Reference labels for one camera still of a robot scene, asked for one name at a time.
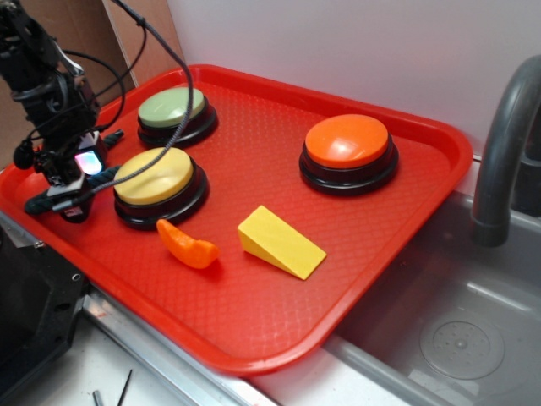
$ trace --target sink basin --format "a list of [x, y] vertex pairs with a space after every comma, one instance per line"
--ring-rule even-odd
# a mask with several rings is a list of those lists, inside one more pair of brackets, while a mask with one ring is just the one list
[[411, 404], [538, 404], [541, 222], [513, 212], [508, 242], [482, 248], [468, 235], [471, 205], [451, 195], [331, 342]]

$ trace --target tray rim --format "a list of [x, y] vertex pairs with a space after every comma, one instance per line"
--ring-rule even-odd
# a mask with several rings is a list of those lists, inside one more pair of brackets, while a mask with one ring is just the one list
[[[107, 272], [106, 267], [85, 257], [67, 241], [59, 239], [52, 230], [40, 224], [38, 218], [26, 215], [12, 201], [0, 199], [0, 210], [12, 217], [37, 238], [51, 245], [55, 250], [81, 268], [83, 272], [85, 271], [83, 268], [87, 266], [101, 268], [103, 278], [101, 279], [101, 285], [97, 284], [98, 288], [103, 289], [119, 303], [149, 322], [166, 337], [169, 337], [176, 345], [179, 345], [191, 354], [194, 354], [196, 358], [201, 359], [206, 365], [238, 376], [251, 376], [272, 372], [273, 370], [280, 369], [294, 360], [303, 357], [323, 343], [334, 326], [336, 326], [336, 324], [346, 315], [348, 310], [351, 309], [364, 292], [369, 289], [374, 280], [385, 270], [386, 266], [400, 252], [403, 246], [406, 245], [409, 239], [411, 239], [411, 237], [423, 226], [432, 213], [455, 188], [460, 179], [466, 174], [473, 161], [473, 150], [462, 132], [448, 124], [432, 119], [421, 118], [410, 113], [398, 112], [386, 107], [377, 107], [362, 101], [354, 101], [340, 96], [312, 91], [295, 85], [288, 85], [276, 80], [269, 80], [214, 65], [192, 65], [190, 66], [190, 71], [194, 76], [194, 83], [196, 85], [198, 82], [213, 84], [214, 82], [212, 80], [227, 78], [225, 84], [223, 82], [219, 83], [220, 87], [238, 91], [249, 85], [249, 89], [251, 90], [249, 94], [251, 96], [262, 97], [266, 100], [286, 104], [290, 107], [300, 108], [324, 116], [337, 115], [338, 113], [346, 113], [350, 110], [362, 109], [367, 113], [373, 114], [376, 118], [385, 117], [385, 121], [387, 123], [391, 122], [391, 125], [393, 122], [400, 122], [401, 124], [408, 123], [415, 126], [422, 125], [430, 128], [432, 132], [437, 132], [439, 136], [425, 137], [421, 142], [444, 152], [445, 157], [450, 163], [450, 171], [445, 182], [442, 182], [431, 195], [428, 195], [427, 198], [424, 199], [424, 202], [415, 211], [414, 215], [410, 216], [407, 222], [397, 230], [397, 233], [393, 238], [387, 241], [385, 247], [391, 247], [393, 255], [388, 258], [380, 258], [380, 256], [377, 256], [366, 266], [364, 270], [369, 272], [370, 283], [363, 283], [364, 286], [360, 288], [357, 286], [359, 282], [358, 279], [356, 279], [334, 306], [327, 311], [325, 316], [314, 325], [314, 328], [309, 333], [307, 333], [303, 340], [267, 359], [240, 359], [221, 351], [214, 344], [207, 341], [204, 337], [201, 337], [198, 332], [185, 326], [181, 321], [176, 319], [173, 320], [164, 309], [159, 308], [148, 299], [140, 297], [134, 288], [125, 283], [122, 279]], [[128, 101], [126, 103], [127, 111], [133, 110], [135, 106], [136, 100], [135, 97], [133, 97], [134, 94], [137, 95], [140, 89], [147, 86], [157, 86], [164, 78], [170, 75], [176, 76], [177, 80], [180, 80], [180, 83], [184, 81], [182, 71], [179, 69], [171, 69], [156, 76], [154, 79], [149, 80], [139, 88], [128, 93]], [[101, 112], [101, 119], [107, 119], [108, 116], [112, 116], [119, 103], [120, 100], [117, 99], [105, 106]], [[26, 178], [31, 173], [33, 173], [32, 169], [20, 171], [15, 168], [13, 164], [8, 166], [0, 173], [0, 196], [3, 195], [3, 188], [9, 180], [16, 182], [14, 179]]]

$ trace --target orange button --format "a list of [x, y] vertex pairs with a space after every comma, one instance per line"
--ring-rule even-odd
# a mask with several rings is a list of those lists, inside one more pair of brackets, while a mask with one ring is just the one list
[[324, 167], [350, 169], [367, 165], [383, 155], [389, 142], [380, 120], [346, 114], [317, 123], [306, 135], [306, 149]]

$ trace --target black button base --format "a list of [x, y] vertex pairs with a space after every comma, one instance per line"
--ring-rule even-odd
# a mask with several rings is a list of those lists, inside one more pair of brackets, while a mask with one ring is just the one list
[[398, 150], [389, 134], [384, 154], [368, 165], [351, 169], [324, 167], [308, 155], [306, 145], [299, 158], [303, 181], [311, 188], [328, 195], [355, 196], [387, 184], [398, 169]]

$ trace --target button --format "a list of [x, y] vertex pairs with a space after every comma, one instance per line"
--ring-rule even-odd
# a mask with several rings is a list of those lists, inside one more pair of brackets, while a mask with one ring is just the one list
[[[152, 161], [163, 148], [155, 148], [134, 156], [118, 170], [115, 179], [123, 178]], [[114, 186], [118, 197], [130, 205], [151, 205], [175, 195], [188, 184], [194, 173], [189, 155], [170, 149], [154, 166]]]
[[306, 149], [314, 162], [334, 169], [362, 167], [387, 149], [385, 125], [369, 116], [346, 114], [317, 123], [306, 135]]
[[[154, 129], [164, 129], [179, 125], [188, 105], [188, 88], [175, 87], [161, 91], [139, 107], [141, 123]], [[194, 99], [190, 118], [195, 117], [205, 107], [205, 98], [201, 91], [194, 89]]]

